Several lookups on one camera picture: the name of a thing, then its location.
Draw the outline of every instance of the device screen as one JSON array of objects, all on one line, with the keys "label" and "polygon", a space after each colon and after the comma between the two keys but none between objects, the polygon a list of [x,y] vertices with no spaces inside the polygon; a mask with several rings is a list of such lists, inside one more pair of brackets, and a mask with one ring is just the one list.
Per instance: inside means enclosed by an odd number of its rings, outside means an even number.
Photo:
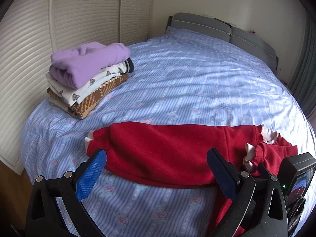
[{"label": "device screen", "polygon": [[305,194],[305,190],[309,187],[309,184],[313,178],[314,171],[315,167],[309,169],[303,174],[298,175],[293,185],[292,191],[286,200],[286,205],[290,205],[291,203],[297,201],[299,197]]}]

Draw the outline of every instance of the bed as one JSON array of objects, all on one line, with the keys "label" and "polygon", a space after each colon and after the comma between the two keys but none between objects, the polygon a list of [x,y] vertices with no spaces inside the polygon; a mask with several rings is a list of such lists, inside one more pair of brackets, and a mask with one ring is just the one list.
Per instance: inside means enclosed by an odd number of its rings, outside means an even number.
[{"label": "bed", "polygon": [[[164,36],[129,46],[130,78],[84,120],[44,99],[25,123],[21,149],[27,173],[58,178],[88,158],[90,130],[134,121],[156,125],[260,125],[278,131],[315,156],[315,135],[295,99],[275,77],[272,47],[242,30],[206,17],[176,14]],[[307,193],[298,231],[316,203],[316,178]],[[112,236],[204,236],[215,188],[145,186],[104,170],[83,204],[101,231]],[[76,234],[61,200],[61,213]]]}]

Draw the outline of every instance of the blue gripper pad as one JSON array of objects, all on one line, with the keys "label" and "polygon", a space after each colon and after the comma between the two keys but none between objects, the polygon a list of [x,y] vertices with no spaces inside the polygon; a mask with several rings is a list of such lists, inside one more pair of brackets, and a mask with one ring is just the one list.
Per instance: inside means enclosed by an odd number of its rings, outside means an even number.
[{"label": "blue gripper pad", "polygon": [[238,195],[237,186],[240,182],[240,178],[236,173],[237,169],[232,168],[233,164],[231,166],[217,149],[210,149],[206,159],[224,196],[235,201]]},{"label": "blue gripper pad", "polygon": [[76,195],[79,201],[88,198],[94,184],[106,164],[106,152],[104,150],[100,150],[95,158],[91,157],[84,163],[90,163],[91,159],[93,161],[76,183]]}]

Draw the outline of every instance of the folded brown garment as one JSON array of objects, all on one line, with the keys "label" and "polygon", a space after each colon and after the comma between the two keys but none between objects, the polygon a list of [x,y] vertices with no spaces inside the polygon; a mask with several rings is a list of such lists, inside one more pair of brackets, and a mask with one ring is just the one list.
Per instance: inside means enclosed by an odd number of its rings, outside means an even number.
[{"label": "folded brown garment", "polygon": [[84,119],[109,92],[126,79],[128,79],[128,74],[122,74],[119,77],[113,78],[88,95],[80,104],[75,103],[72,106],[68,106],[63,99],[50,88],[47,89],[47,93],[49,94],[49,101],[52,105],[66,111],[77,119]]}]

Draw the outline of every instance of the gray headboard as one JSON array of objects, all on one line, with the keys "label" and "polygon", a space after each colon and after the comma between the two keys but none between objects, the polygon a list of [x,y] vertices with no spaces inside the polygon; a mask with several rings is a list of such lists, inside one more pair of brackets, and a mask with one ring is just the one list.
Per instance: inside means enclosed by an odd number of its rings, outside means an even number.
[{"label": "gray headboard", "polygon": [[230,42],[265,62],[270,69],[274,71],[277,69],[278,57],[270,45],[253,34],[240,28],[232,27],[221,20],[178,12],[174,16],[169,17],[168,26],[196,31]]}]

